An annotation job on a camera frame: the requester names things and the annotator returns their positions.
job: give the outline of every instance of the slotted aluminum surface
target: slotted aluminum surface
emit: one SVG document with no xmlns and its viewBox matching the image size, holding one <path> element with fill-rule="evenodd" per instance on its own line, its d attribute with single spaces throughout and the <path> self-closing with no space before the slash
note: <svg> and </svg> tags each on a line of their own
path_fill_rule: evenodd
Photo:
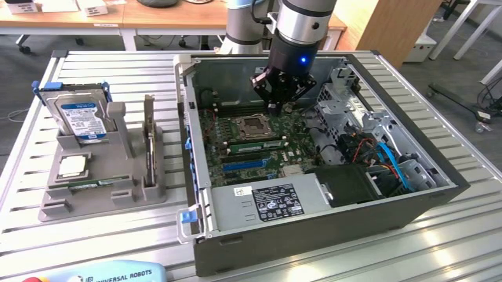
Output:
<svg viewBox="0 0 502 282">
<path fill-rule="evenodd" d="M 169 200 L 101 217 L 41 223 L 39 204 L 57 148 L 57 124 L 35 100 L 0 178 L 0 187 L 6 187 L 0 280 L 21 281 L 47 271 L 114 259 L 163 264 L 170 281 L 501 280 L 501 173 L 385 59 L 370 52 L 354 55 L 470 181 L 470 189 L 449 204 L 426 212 L 401 230 L 199 278 L 193 247 L 179 244 L 175 229 L 175 212 L 186 207 L 187 199 L 174 53 L 70 52 L 67 58 L 51 59 L 43 83 L 109 81 L 114 100 L 127 103 L 129 127 L 141 126 L 145 95 L 155 96 L 155 119 L 165 135 Z M 362 95 L 374 109 L 382 108 L 366 85 Z"/>
</svg>

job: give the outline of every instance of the power supply label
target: power supply label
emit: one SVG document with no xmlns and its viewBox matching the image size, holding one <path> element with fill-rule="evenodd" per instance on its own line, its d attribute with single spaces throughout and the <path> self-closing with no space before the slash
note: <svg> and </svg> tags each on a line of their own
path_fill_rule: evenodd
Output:
<svg viewBox="0 0 502 282">
<path fill-rule="evenodd" d="M 272 221 L 304 214 L 293 184 L 253 190 L 260 219 Z"/>
</svg>

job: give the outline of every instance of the gray 3d-printed holder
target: gray 3d-printed holder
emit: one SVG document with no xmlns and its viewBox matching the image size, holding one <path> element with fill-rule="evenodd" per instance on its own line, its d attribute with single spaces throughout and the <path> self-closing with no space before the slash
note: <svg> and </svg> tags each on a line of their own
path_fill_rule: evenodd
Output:
<svg viewBox="0 0 502 282">
<path fill-rule="evenodd" d="M 59 146 L 39 212 L 41 221 L 147 206 L 167 199 L 162 128 L 155 128 L 157 186 L 146 187 L 145 127 L 127 130 L 123 102 L 109 103 L 107 113 L 118 124 L 118 131 L 107 132 L 109 142 L 82 145 L 75 135 L 58 136 Z M 62 179 L 58 178 L 61 162 L 69 156 L 86 157 L 85 172 Z M 81 184 L 81 188 L 75 189 L 71 184 L 75 185 L 77 181 L 89 182 L 90 186 L 83 188 Z"/>
</svg>

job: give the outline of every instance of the white paper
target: white paper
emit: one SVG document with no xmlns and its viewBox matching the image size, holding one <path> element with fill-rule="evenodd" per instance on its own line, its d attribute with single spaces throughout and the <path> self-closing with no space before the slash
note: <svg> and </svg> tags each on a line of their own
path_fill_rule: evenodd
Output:
<svg viewBox="0 0 502 282">
<path fill-rule="evenodd" d="M 235 197 L 251 195 L 253 186 L 234 188 Z"/>
<path fill-rule="evenodd" d="M 484 113 L 484 112 L 480 112 L 480 111 L 478 111 L 478 115 L 480 115 L 484 119 L 492 119 L 492 116 L 490 116 L 488 113 Z"/>
</svg>

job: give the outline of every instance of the motherboard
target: motherboard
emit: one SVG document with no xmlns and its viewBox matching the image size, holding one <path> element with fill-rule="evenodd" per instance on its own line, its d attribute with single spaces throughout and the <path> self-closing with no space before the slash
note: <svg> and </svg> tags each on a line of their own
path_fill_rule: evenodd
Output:
<svg viewBox="0 0 502 282">
<path fill-rule="evenodd" d="M 235 113 L 199 113 L 214 187 L 288 177 L 322 163 L 301 109 L 281 116 Z"/>
</svg>

